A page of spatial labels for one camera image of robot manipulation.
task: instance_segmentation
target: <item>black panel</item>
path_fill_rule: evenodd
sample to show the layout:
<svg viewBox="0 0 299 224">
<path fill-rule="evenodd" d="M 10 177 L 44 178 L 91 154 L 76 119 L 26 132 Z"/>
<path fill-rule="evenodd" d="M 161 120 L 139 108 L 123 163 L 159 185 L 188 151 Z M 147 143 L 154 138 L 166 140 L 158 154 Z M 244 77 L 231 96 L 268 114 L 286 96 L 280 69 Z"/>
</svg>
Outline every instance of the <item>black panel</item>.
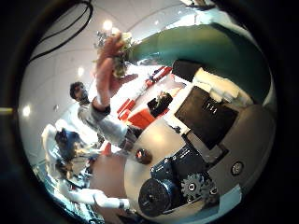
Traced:
<svg viewBox="0 0 299 224">
<path fill-rule="evenodd" d="M 175 116 L 212 149 L 232 127 L 237 112 L 217 103 L 199 87 L 193 87 Z"/>
</svg>

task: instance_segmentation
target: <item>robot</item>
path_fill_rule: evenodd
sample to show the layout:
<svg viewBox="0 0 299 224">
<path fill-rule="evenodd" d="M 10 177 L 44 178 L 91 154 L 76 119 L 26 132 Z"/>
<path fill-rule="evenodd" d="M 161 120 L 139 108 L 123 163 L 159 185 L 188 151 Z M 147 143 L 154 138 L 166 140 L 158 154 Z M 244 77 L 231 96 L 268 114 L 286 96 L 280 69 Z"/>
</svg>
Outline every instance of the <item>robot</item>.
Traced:
<svg viewBox="0 0 299 224">
<path fill-rule="evenodd" d="M 217 23 L 164 30 L 124 60 L 161 64 L 190 83 L 135 142 L 124 167 L 131 208 L 157 223 L 208 223 L 248 194 L 269 157 L 275 94 L 263 54 Z"/>
</svg>

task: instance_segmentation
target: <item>man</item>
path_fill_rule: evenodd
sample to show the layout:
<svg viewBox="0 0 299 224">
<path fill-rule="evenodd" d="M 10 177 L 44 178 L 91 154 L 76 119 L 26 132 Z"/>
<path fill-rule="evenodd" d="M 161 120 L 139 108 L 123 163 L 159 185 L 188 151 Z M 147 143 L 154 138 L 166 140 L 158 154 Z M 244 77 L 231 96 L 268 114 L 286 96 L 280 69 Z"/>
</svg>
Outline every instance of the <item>man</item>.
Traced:
<svg viewBox="0 0 299 224">
<path fill-rule="evenodd" d="M 122 54 L 123 44 L 121 34 L 117 34 L 110 36 L 101 49 L 93 72 L 97 96 L 91 102 L 81 82 L 71 84 L 70 96 L 79 102 L 78 118 L 84 124 L 104 136 L 105 140 L 112 145 L 128 151 L 133 147 L 141 130 L 135 126 L 127 126 L 110 115 L 110 99 L 118 92 L 122 84 L 137 78 L 137 75 L 113 76 L 112 58 Z"/>
</svg>

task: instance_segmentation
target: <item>dark hair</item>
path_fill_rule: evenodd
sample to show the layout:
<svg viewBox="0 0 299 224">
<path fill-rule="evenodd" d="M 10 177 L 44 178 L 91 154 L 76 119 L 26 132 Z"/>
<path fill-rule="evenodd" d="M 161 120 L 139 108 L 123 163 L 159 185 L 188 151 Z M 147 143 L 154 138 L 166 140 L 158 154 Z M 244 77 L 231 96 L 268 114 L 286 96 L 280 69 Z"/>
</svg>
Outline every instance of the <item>dark hair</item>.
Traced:
<svg viewBox="0 0 299 224">
<path fill-rule="evenodd" d="M 75 88 L 77 86 L 84 86 L 84 84 L 82 82 L 74 82 L 70 85 L 70 88 L 69 88 L 69 95 L 74 99 L 76 100 L 76 95 L 75 95 Z"/>
</svg>

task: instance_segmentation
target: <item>ceiling light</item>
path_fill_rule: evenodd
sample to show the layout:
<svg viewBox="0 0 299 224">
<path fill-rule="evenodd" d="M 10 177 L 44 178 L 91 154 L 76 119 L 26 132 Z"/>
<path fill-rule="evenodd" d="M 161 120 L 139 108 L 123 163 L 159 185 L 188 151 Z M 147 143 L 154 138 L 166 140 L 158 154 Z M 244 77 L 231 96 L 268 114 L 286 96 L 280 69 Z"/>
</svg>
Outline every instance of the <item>ceiling light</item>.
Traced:
<svg viewBox="0 0 299 224">
<path fill-rule="evenodd" d="M 117 34 L 117 33 L 119 33 L 119 32 L 120 32 L 120 30 L 119 30 L 118 28 L 116 28 L 116 27 L 112 27 L 111 33 L 112 33 L 113 35 L 115 35 L 115 34 Z"/>
<path fill-rule="evenodd" d="M 84 68 L 83 68 L 82 66 L 80 66 L 80 67 L 78 68 L 78 76 L 79 76 L 79 77 L 82 77 L 83 74 L 84 74 Z"/>
<path fill-rule="evenodd" d="M 110 20 L 106 20 L 106 21 L 103 22 L 103 29 L 104 30 L 107 30 L 107 31 L 111 30 L 112 26 L 113 26 L 113 23 Z"/>
<path fill-rule="evenodd" d="M 22 110 L 22 115 L 24 117 L 28 117 L 30 115 L 30 106 L 27 105 L 23 110 Z"/>
</svg>

